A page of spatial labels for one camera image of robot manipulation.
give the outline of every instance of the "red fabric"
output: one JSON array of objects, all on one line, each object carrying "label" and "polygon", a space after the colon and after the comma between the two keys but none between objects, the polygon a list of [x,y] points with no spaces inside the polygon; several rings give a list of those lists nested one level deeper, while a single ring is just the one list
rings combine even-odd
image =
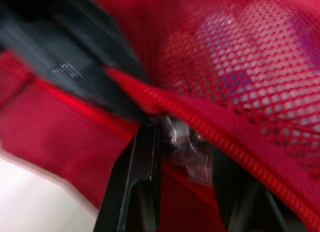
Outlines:
[{"label": "red fabric", "polygon": [[[10,53],[0,64],[0,90],[8,91],[0,93],[3,148],[65,178],[99,208],[113,163],[137,125],[33,77]],[[212,188],[166,165],[161,183],[160,232],[224,230]]]},{"label": "red fabric", "polygon": [[[320,1],[96,1],[115,17],[154,86],[116,70],[108,75],[145,111],[188,122],[320,231]],[[0,62],[5,149],[67,178],[97,206],[137,125],[31,81],[11,55]],[[164,170],[161,228],[178,230],[185,219],[186,231],[221,231],[213,191]]]}]

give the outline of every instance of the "zipper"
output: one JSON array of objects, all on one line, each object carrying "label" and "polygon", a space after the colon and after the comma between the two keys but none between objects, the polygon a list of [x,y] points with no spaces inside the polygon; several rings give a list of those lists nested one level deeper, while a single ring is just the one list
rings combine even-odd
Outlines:
[{"label": "zipper", "polygon": [[[25,74],[15,72],[16,69],[6,70],[17,77],[24,77]],[[311,231],[320,231],[320,215],[318,215],[308,204],[299,198],[290,188],[288,188],[280,179],[268,171],[260,162],[249,155],[245,148],[233,141],[227,134],[219,131],[212,125],[209,125],[203,118],[197,115],[192,109],[184,107],[178,101],[172,100],[156,88],[152,88],[131,76],[118,70],[110,70],[109,76],[113,78],[128,93],[144,94],[143,99],[152,101],[153,104],[148,106],[148,112],[157,113],[161,110],[170,112],[177,118],[187,122],[193,129],[197,130],[206,137],[218,149],[224,151],[231,159],[253,174],[260,182],[269,188],[278,198],[280,198],[287,206],[289,206],[298,217],[303,221],[305,226]],[[95,120],[99,124],[106,127],[121,138],[129,141],[135,134],[138,127],[137,123],[127,122],[118,118],[105,110],[93,107],[90,104],[71,96],[54,85],[51,85],[41,79],[34,78],[33,82],[41,88],[41,90],[54,95],[63,101],[66,105],[76,108],[82,114]],[[164,169],[170,173],[170,170],[164,166]],[[201,197],[196,191],[193,191],[197,197]]]},{"label": "zipper", "polygon": [[210,143],[225,152],[237,164],[254,175],[262,184],[270,189],[295,212],[308,229],[320,231],[320,215],[309,204],[299,198],[292,189],[287,187],[281,179],[277,178],[263,164],[252,157],[247,152],[247,148],[232,140],[230,136],[219,131],[213,125],[208,124],[207,121],[192,109],[166,96],[166,92],[163,90],[152,88],[120,71],[110,70],[108,74],[118,82],[127,94],[135,93],[137,97],[144,94],[144,98],[148,99],[148,101],[153,100],[154,104],[161,106],[166,112],[188,123],[190,127],[202,134]]}]

